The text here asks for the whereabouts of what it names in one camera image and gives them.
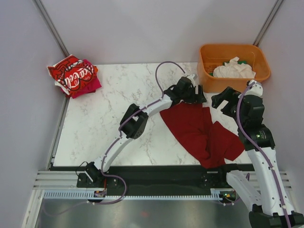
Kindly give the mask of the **dark red t shirt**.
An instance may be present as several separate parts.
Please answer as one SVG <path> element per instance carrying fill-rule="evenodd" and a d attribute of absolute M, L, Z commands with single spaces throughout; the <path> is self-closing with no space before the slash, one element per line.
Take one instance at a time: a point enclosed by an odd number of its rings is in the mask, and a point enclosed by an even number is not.
<path fill-rule="evenodd" d="M 183 148 L 206 169 L 235 160 L 243 151 L 239 137 L 218 121 L 212 122 L 210 108 L 180 103 L 160 112 L 166 126 Z"/>

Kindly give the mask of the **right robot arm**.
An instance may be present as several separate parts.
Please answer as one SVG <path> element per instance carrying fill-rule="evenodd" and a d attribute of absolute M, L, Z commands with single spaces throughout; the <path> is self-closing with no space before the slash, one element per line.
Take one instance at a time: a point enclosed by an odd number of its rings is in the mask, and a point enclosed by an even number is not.
<path fill-rule="evenodd" d="M 247 83 L 243 92 L 227 87 L 212 96 L 212 107 L 221 109 L 232 117 L 238 126 L 238 137 L 244 145 L 254 167 L 259 190 L 256 190 L 243 172 L 223 171 L 218 174 L 218 183 L 231 186 L 249 211 L 253 228 L 300 228 L 304 216 L 296 212 L 280 175 L 277 165 L 275 142 L 271 131 L 263 124 L 263 87 L 256 80 Z"/>

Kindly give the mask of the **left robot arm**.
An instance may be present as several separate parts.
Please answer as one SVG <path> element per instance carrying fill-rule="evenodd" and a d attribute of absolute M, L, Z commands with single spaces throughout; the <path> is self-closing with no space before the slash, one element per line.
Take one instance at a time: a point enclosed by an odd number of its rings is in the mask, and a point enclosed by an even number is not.
<path fill-rule="evenodd" d="M 196 74 L 190 74 L 181 77 L 177 84 L 164 90 L 161 97 L 151 103 L 144 106 L 131 104 L 121 119 L 118 128 L 119 135 L 103 155 L 86 165 L 85 174 L 88 182 L 94 187 L 103 184 L 104 174 L 109 170 L 112 162 L 126 145 L 144 133 L 150 117 L 181 102 L 202 104 L 206 101 L 199 77 Z"/>

